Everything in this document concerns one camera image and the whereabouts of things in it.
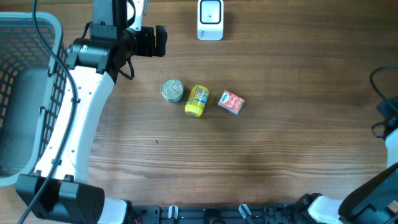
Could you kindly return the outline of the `red tissue pack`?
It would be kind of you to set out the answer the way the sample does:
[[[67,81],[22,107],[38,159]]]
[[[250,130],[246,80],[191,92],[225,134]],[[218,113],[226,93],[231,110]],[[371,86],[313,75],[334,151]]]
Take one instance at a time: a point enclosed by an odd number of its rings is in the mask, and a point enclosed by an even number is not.
[[[225,90],[218,102],[218,106],[228,110],[232,114],[238,114],[245,100],[228,90]]]

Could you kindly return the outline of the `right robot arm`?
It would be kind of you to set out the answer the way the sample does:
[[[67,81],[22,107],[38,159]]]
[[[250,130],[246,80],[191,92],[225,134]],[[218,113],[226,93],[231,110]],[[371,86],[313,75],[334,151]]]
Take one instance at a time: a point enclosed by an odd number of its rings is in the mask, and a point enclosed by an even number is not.
[[[385,120],[380,138],[387,149],[386,169],[351,192],[344,200],[306,194],[293,206],[296,223],[397,223],[397,112],[386,102],[377,106]]]

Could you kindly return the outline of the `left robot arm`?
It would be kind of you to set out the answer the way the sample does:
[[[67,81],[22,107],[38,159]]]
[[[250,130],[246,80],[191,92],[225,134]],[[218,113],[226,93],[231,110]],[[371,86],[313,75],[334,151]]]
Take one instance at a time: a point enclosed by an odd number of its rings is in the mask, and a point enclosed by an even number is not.
[[[60,67],[67,77],[58,119],[31,175],[16,190],[26,213],[65,223],[139,223],[128,200],[89,185],[91,147],[103,107],[133,56],[165,55],[164,26],[144,27],[146,1],[95,1],[93,20],[68,48]]]

